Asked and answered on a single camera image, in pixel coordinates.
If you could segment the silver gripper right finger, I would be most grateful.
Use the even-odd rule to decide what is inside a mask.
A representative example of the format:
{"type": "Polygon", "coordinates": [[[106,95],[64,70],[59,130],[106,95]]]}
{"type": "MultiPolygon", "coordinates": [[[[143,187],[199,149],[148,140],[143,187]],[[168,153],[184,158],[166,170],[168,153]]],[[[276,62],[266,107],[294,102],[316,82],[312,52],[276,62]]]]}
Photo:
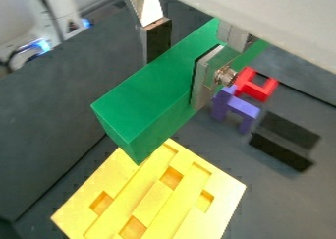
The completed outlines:
{"type": "Polygon", "coordinates": [[[238,77],[234,60],[256,42],[258,37],[226,21],[218,24],[216,44],[196,60],[192,76],[191,106],[200,110],[219,86],[231,86],[238,77]]]}

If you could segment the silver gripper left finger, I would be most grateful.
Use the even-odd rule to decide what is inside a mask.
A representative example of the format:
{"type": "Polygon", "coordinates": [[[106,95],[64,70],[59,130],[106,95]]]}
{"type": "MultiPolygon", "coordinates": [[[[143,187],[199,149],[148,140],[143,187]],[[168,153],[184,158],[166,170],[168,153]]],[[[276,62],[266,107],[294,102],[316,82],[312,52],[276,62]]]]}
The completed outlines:
{"type": "Polygon", "coordinates": [[[135,21],[143,49],[143,63],[171,48],[172,20],[164,16],[160,0],[124,0],[135,21]]]}

